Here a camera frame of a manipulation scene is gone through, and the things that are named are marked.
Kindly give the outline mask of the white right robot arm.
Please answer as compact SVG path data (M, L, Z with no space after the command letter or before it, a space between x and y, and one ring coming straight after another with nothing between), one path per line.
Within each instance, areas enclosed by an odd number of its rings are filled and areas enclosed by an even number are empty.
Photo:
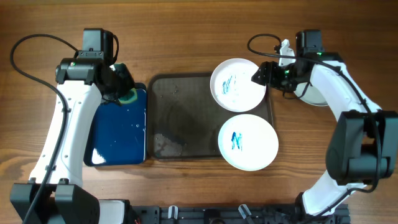
M349 75L337 53L282 55L282 63L264 62L251 80L291 93L308 83L325 99L337 125L326 152L326 171L301 194L300 205L312 220L330 215L355 192L371 193L394 172L397 112L372 102Z

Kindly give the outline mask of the white plate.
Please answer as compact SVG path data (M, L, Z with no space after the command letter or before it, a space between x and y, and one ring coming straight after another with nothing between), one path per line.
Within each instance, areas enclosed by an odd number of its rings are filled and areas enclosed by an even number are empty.
M251 81L259 67L244 58L231 58L220 63L210 78L214 100L232 112L246 112L260 104L267 88Z
M274 161L279 140L275 129L265 119L253 114L239 114L222 125L218 147L233 167L257 171Z

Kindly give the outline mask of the green yellow sponge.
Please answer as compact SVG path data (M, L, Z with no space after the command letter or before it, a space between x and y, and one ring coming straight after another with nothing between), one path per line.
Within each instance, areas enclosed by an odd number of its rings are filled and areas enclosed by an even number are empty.
M127 93L118 93L118 101L120 102L120 104L130 104L137 98L136 93L134 92L134 89L135 89L135 87L132 88L131 90L129 90Z

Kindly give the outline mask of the pale green plate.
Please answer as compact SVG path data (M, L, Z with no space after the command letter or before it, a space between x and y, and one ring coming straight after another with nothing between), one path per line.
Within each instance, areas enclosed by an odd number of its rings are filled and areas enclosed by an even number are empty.
M294 91L294 94L297 97L300 97L304 92L306 86L307 83L298 84L296 90ZM328 106L328 103L321 95L321 93L314 86L311 86L311 84L308 85L305 94L300 98L300 100L313 106Z

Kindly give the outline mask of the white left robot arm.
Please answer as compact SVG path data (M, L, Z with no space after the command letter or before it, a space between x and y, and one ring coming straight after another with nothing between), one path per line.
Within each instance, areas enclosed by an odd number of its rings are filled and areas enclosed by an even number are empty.
M118 101L134 86L123 63L65 58L56 69L57 104L44 148L26 184L10 201L23 223L127 223L127 200L100 200L82 187L83 157L103 99Z

